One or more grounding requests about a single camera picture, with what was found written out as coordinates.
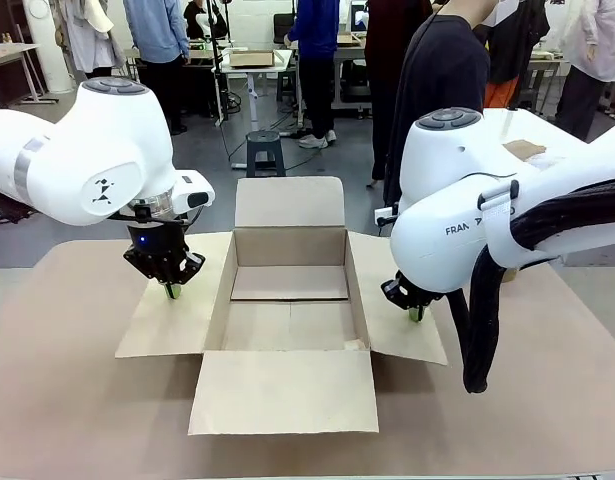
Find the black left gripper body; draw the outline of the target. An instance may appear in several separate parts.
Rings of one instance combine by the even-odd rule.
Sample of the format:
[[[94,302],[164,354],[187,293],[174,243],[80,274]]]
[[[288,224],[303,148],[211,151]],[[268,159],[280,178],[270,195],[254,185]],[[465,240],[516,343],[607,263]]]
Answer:
[[[188,247],[181,224],[157,223],[151,227],[129,225],[128,232],[131,240],[129,248],[166,256],[172,263],[173,271],[177,270],[186,257]]]

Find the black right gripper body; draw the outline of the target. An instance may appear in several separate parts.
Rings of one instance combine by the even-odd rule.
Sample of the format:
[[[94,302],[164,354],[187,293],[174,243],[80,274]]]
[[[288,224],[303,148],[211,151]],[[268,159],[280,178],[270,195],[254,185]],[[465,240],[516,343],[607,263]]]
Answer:
[[[441,294],[421,289],[411,283],[402,272],[380,285],[385,298],[402,310],[424,310],[433,301],[441,299]]]

